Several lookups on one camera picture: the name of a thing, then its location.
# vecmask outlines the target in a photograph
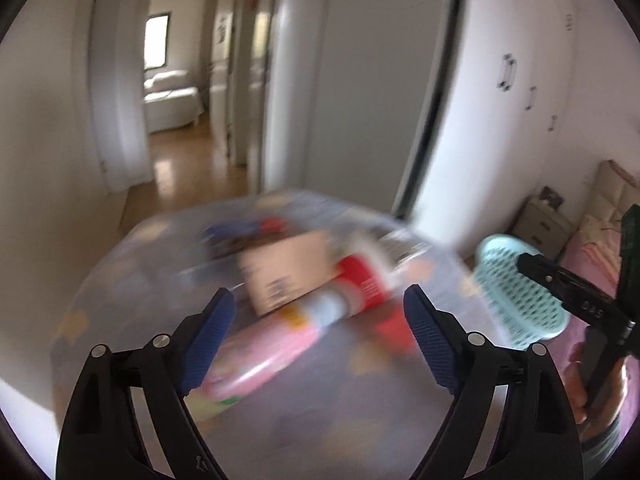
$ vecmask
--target metal screw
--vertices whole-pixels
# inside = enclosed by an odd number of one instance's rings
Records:
[[[96,345],[91,350],[92,357],[102,357],[107,351],[107,347],[105,345]]]
[[[171,339],[169,338],[169,336],[167,334],[157,335],[154,338],[154,346],[156,348],[164,348],[165,346],[167,346],[169,344],[169,341],[171,341]]]
[[[533,353],[536,355],[546,355],[546,346],[544,346],[543,344],[533,343],[533,346],[531,347],[531,349],[533,350]]]
[[[469,334],[467,339],[469,339],[469,342],[474,346],[482,346],[485,342],[484,336],[482,336],[482,334],[479,334],[478,332]]]

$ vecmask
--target sleeve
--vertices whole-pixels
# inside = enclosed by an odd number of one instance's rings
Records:
[[[606,463],[620,444],[620,416],[601,434],[582,443],[584,479],[590,480]]]

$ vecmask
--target wooden floor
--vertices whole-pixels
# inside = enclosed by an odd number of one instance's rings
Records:
[[[149,149],[156,179],[129,189],[120,222],[123,235],[156,213],[248,192],[246,169],[231,165],[223,147],[215,145],[207,114],[199,126],[149,135]]]

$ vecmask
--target light blue plastic basket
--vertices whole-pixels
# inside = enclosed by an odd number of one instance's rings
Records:
[[[557,336],[569,323],[561,302],[518,272],[516,261],[522,253],[540,251],[511,236],[490,236],[476,249],[474,272],[492,310],[508,330],[513,348],[521,350]]]

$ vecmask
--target blue gripper pad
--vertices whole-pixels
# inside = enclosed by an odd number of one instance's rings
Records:
[[[450,316],[437,311],[418,285],[412,285],[404,292],[404,317],[422,355],[436,382],[455,396],[462,382],[456,376],[456,349],[445,336],[440,323],[439,315],[442,314]]]
[[[180,384],[184,395],[202,384],[236,316],[236,299],[226,288],[221,288],[199,316],[206,316],[206,318],[201,321],[200,330],[184,352]]]

